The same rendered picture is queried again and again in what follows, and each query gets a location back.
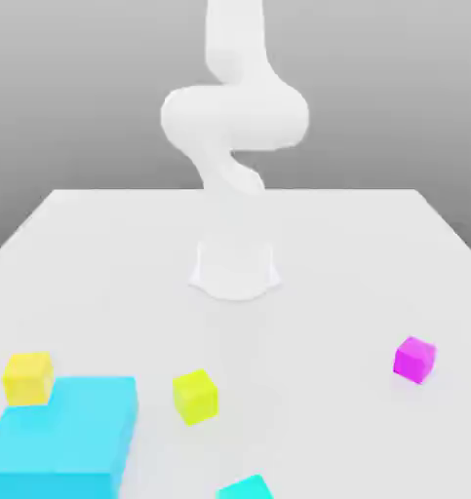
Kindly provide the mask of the small lime yellow cube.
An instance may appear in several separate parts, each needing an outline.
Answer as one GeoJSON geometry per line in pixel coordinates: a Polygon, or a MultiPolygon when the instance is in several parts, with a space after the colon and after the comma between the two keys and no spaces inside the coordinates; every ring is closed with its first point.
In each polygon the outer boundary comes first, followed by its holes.
{"type": "Polygon", "coordinates": [[[186,425],[192,426],[218,414],[218,390],[204,369],[173,379],[175,408],[186,425]]]}

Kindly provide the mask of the small magenta cube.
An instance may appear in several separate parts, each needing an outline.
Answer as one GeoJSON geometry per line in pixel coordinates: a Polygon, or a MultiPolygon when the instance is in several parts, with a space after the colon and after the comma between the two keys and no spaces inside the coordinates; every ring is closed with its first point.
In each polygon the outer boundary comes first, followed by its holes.
{"type": "Polygon", "coordinates": [[[422,384],[432,371],[436,353],[434,344],[409,336],[396,350],[393,371],[416,384],[422,384]]]}

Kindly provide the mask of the small turquoise cube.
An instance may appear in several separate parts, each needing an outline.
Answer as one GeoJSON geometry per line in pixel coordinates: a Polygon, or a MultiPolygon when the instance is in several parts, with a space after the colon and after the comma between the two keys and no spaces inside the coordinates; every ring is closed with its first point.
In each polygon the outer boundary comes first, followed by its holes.
{"type": "Polygon", "coordinates": [[[274,499],[261,475],[231,483],[216,492],[216,499],[274,499]]]}

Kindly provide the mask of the large cyan box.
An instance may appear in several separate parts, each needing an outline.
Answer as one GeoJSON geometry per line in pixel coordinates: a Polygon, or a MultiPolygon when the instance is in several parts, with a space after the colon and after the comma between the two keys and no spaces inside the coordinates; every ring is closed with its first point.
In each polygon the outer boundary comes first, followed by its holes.
{"type": "Polygon", "coordinates": [[[131,376],[61,377],[0,417],[0,499],[119,499],[137,421],[131,376]]]}

